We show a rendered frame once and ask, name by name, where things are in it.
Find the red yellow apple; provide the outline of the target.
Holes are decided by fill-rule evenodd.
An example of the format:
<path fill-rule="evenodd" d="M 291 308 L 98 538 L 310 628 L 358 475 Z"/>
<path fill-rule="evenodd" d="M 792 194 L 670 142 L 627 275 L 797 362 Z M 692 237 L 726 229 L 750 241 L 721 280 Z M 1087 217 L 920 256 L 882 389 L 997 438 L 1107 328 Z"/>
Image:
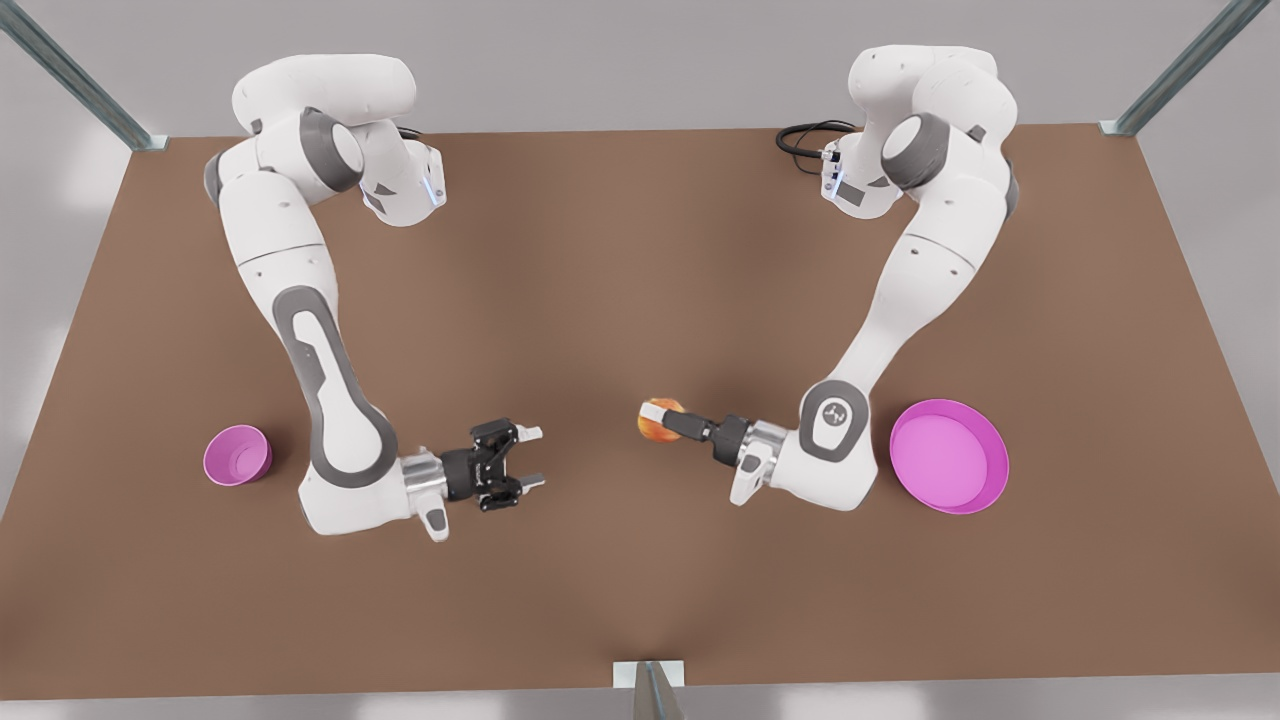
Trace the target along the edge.
<path fill-rule="evenodd" d="M 671 443 L 682 438 L 682 436 L 672 429 L 666 428 L 663 421 L 658 418 L 658 407 L 664 411 L 682 413 L 685 410 L 684 405 L 675 398 L 649 398 L 643 404 L 641 410 L 637 415 L 637 428 L 643 437 L 657 443 Z"/>

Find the pink plate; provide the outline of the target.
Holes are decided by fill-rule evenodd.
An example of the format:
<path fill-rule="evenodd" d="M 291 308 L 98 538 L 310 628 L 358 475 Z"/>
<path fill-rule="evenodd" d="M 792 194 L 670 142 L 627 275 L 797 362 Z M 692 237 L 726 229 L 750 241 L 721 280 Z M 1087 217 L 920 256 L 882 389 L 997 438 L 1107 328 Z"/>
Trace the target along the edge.
<path fill-rule="evenodd" d="M 899 415 L 890 433 L 890 461 L 913 498 L 950 515 L 991 507 L 1010 477 L 1009 450 L 995 424 L 946 398 L 920 401 Z"/>

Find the silver frame post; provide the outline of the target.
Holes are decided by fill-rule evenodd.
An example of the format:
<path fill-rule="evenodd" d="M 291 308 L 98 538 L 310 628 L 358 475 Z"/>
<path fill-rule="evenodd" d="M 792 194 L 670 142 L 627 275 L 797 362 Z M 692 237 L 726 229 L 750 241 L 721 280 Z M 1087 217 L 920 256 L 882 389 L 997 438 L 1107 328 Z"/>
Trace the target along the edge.
<path fill-rule="evenodd" d="M 1111 137 L 1137 137 L 1271 3 L 1229 0 L 1117 118 L 1097 124 L 1100 132 Z"/>
<path fill-rule="evenodd" d="M 146 131 L 17 0 L 0 0 L 0 31 L 132 152 L 166 150 L 169 137 Z"/>
<path fill-rule="evenodd" d="M 632 720 L 687 720 L 675 689 L 685 687 L 684 660 L 613 662 L 613 687 L 631 689 Z"/>

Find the pink bowl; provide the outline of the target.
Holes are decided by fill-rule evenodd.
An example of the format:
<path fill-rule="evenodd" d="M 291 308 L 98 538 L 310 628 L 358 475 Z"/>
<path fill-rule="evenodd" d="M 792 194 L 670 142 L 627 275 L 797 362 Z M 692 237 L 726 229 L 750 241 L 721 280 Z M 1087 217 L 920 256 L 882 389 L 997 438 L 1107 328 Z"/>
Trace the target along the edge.
<path fill-rule="evenodd" d="M 204 452 L 204 471 L 210 482 L 234 487 L 265 477 L 273 464 L 273 447 L 256 427 L 234 425 L 220 430 Z"/>

